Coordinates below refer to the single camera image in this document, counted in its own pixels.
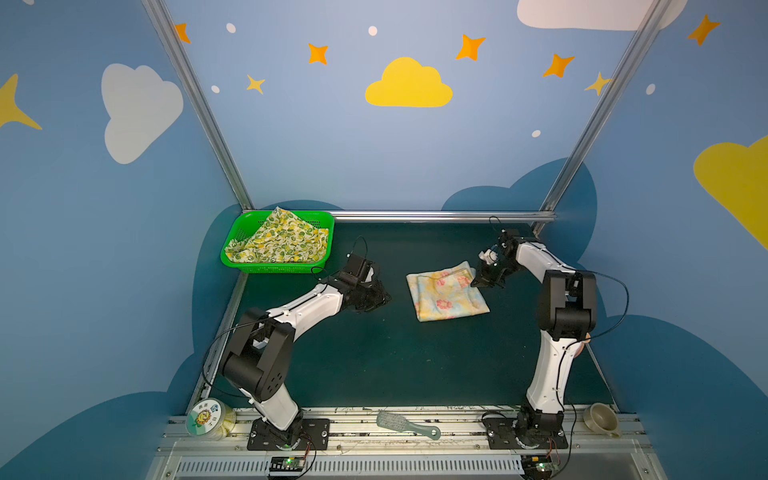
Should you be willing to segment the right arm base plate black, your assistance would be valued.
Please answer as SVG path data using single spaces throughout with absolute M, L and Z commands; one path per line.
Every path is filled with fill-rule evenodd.
M 554 435 L 545 435 L 538 439 L 519 439 L 515 432 L 515 421 L 510 418 L 491 415 L 480 420 L 485 429 L 488 446 L 491 450 L 549 450 L 568 449 L 568 438 L 563 431 Z

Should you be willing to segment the pastel floral skirt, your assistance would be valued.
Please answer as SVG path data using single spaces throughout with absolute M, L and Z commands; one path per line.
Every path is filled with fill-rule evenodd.
M 472 286 L 475 274 L 467 261 L 439 271 L 408 274 L 417 320 L 424 323 L 489 313 L 480 290 Z

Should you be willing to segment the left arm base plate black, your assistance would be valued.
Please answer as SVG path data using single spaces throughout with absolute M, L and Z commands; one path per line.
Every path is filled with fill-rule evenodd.
M 271 423 L 254 420 L 248 435 L 248 451 L 298 451 L 310 447 L 326 450 L 330 429 L 329 419 L 296 418 L 287 430 L 279 430 Z

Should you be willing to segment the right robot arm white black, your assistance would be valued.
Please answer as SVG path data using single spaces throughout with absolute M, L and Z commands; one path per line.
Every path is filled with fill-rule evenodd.
M 536 321 L 540 349 L 533 380 L 515 422 L 520 438 L 560 434 L 565 418 L 565 390 L 577 351 L 597 336 L 599 277 L 621 280 L 590 270 L 576 269 L 556 257 L 534 237 L 503 229 L 496 243 L 479 253 L 477 288 L 502 286 L 506 277 L 526 270 L 541 285 Z

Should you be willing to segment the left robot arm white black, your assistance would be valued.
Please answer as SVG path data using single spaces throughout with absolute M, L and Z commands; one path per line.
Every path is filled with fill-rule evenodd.
M 301 410 L 285 382 L 296 341 L 345 309 L 370 312 L 390 299 L 376 277 L 357 283 L 328 277 L 280 307 L 250 309 L 227 334 L 217 375 L 245 396 L 268 428 L 294 437 L 300 428 Z

